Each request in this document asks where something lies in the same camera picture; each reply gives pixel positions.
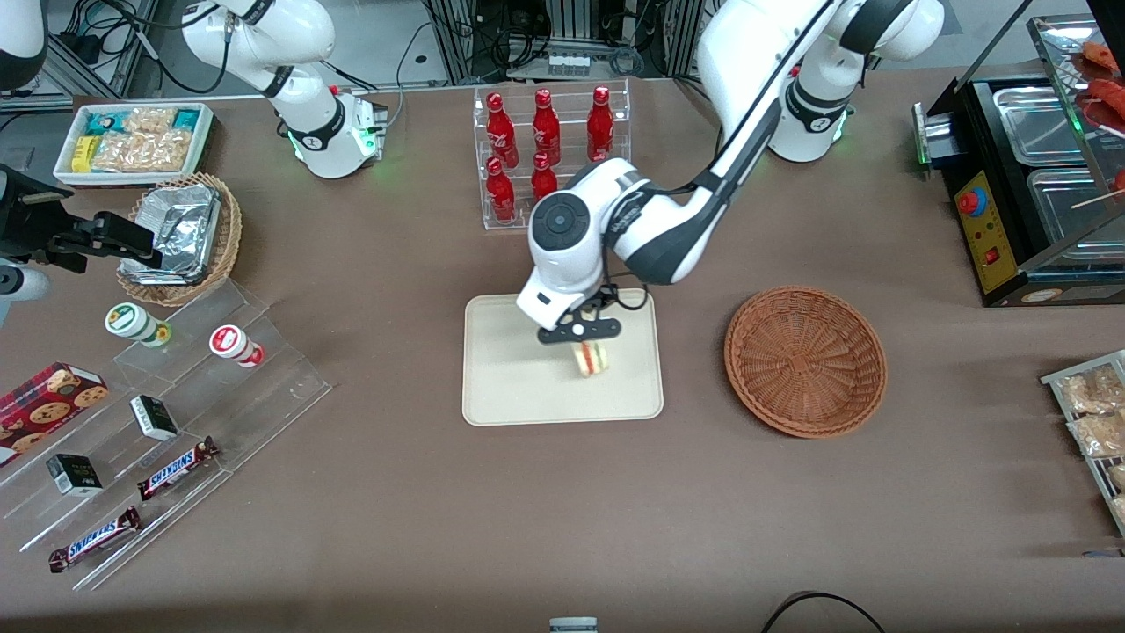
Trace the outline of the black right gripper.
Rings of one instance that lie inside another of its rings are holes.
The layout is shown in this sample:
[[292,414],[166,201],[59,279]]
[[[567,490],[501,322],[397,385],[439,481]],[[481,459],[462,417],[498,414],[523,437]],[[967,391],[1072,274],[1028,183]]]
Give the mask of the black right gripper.
[[62,200],[73,193],[3,165],[1,195],[1,255],[16,263],[76,266],[84,272],[86,257],[120,257],[148,268],[163,268],[163,253],[154,247],[154,234],[114,212],[96,212],[84,221],[88,242],[57,237],[74,228]]

